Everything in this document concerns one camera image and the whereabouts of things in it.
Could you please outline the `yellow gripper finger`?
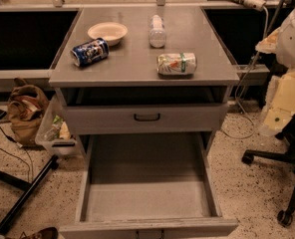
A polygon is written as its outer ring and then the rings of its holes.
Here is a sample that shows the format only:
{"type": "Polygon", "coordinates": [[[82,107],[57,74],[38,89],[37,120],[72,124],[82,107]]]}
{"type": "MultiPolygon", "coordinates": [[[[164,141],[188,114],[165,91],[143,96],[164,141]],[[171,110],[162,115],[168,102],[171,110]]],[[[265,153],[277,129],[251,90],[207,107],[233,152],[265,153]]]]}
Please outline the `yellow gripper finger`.
{"type": "Polygon", "coordinates": [[[265,102],[258,131],[265,136],[274,136],[295,116],[295,70],[271,78],[265,102]]]}

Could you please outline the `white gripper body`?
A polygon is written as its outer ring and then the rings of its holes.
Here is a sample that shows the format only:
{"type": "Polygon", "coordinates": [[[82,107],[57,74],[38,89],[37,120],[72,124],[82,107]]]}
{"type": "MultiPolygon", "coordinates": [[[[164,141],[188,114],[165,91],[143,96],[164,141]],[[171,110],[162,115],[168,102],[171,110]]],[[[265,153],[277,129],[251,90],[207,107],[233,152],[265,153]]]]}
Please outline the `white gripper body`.
{"type": "Polygon", "coordinates": [[[271,34],[269,34],[255,46],[255,50],[264,54],[274,54],[276,52],[276,46],[278,43],[279,31],[280,28],[275,29],[271,34]]]}

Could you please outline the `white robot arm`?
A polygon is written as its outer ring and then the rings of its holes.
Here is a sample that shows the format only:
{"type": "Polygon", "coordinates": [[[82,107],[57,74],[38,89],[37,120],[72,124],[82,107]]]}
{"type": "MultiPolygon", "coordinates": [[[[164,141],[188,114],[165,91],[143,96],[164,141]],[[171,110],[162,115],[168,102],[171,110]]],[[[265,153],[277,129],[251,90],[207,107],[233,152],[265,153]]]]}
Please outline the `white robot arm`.
{"type": "Polygon", "coordinates": [[[273,76],[267,88],[259,133],[272,136],[281,132],[295,116],[295,8],[255,49],[275,54],[276,61],[288,69],[281,77],[273,76]]]}

